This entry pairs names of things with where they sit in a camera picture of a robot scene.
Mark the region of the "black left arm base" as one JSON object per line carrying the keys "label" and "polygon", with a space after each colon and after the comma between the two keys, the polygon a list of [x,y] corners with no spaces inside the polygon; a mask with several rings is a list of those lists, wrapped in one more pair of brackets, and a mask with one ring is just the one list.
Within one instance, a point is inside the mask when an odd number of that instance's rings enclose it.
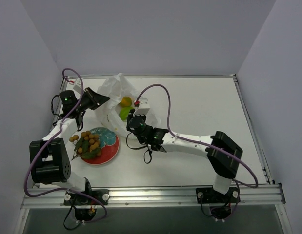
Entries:
{"label": "black left arm base", "polygon": [[84,195],[66,192],[63,205],[73,206],[76,220],[82,222],[94,222],[107,217],[109,190],[92,190],[89,193],[82,192]]}

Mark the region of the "green fake starfruit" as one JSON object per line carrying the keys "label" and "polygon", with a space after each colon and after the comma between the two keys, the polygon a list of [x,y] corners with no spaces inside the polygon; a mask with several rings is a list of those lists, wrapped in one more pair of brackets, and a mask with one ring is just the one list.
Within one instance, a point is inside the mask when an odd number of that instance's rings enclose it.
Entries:
{"label": "green fake starfruit", "polygon": [[133,107],[123,107],[120,112],[119,112],[119,117],[122,121],[126,121],[127,120],[127,117],[128,115],[130,114],[130,111],[134,111],[135,108]]}

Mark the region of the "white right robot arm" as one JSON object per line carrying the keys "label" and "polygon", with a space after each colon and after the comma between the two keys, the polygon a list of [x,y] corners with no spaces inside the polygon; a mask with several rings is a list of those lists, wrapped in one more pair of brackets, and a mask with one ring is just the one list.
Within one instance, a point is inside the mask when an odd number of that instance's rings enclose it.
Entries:
{"label": "white right robot arm", "polygon": [[150,152],[182,152],[202,156],[209,160],[216,176],[211,195],[223,201],[229,195],[229,187],[236,177],[243,150],[227,134],[217,131],[211,136],[172,135],[167,129],[145,123],[146,116],[127,117],[127,130]]}

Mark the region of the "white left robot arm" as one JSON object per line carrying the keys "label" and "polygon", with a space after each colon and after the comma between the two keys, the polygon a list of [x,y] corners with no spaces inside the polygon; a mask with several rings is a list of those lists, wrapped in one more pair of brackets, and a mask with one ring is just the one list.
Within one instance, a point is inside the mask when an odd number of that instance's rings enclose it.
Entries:
{"label": "white left robot arm", "polygon": [[42,140],[32,141],[29,145],[30,175],[34,183],[74,190],[76,200],[88,204],[93,198],[90,183],[72,172],[66,143],[82,125],[82,114],[88,109],[96,110],[110,97],[100,95],[91,88],[83,90],[80,99],[72,90],[63,91],[57,97],[62,101],[62,114],[55,127]]}

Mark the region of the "fake longan bunch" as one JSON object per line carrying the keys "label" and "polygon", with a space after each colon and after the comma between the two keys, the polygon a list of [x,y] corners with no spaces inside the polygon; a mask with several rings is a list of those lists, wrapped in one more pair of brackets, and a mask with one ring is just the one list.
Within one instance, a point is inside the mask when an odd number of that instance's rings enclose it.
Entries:
{"label": "fake longan bunch", "polygon": [[100,135],[91,131],[82,132],[80,135],[73,135],[69,138],[69,142],[74,145],[72,160],[76,158],[93,159],[100,157],[101,141]]}

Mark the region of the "yellow fake mango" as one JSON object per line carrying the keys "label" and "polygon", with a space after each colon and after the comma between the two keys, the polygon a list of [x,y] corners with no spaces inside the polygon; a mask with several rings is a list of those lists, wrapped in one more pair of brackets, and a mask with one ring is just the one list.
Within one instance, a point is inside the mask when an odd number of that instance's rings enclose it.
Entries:
{"label": "yellow fake mango", "polygon": [[119,103],[119,106],[121,107],[130,107],[132,105],[132,99],[131,97],[125,96],[122,98],[121,102]]}

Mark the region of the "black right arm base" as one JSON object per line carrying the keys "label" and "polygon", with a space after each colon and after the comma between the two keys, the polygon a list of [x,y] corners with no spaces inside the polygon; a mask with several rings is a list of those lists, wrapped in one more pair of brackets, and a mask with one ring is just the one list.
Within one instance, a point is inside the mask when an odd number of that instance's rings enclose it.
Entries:
{"label": "black right arm base", "polygon": [[240,199],[240,188],[230,187],[226,194],[215,191],[212,187],[196,188],[197,203],[205,217],[216,222],[225,222],[236,210]]}

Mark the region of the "white plastic bag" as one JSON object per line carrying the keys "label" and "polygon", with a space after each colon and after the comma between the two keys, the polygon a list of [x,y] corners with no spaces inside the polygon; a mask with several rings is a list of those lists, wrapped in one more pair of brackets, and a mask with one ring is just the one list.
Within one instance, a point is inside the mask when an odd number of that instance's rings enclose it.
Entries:
{"label": "white plastic bag", "polygon": [[[118,136],[126,137],[129,132],[126,129],[127,121],[122,121],[119,117],[119,112],[123,108],[119,106],[122,98],[125,96],[131,97],[134,108],[135,100],[146,98],[140,95],[140,92],[124,77],[123,74],[117,74],[109,77],[97,92],[101,95],[110,97],[110,100],[103,104],[95,111],[97,120],[103,127],[114,132]],[[146,123],[158,127],[161,123],[158,115],[155,114],[153,107],[150,105],[150,110],[146,115]]]}

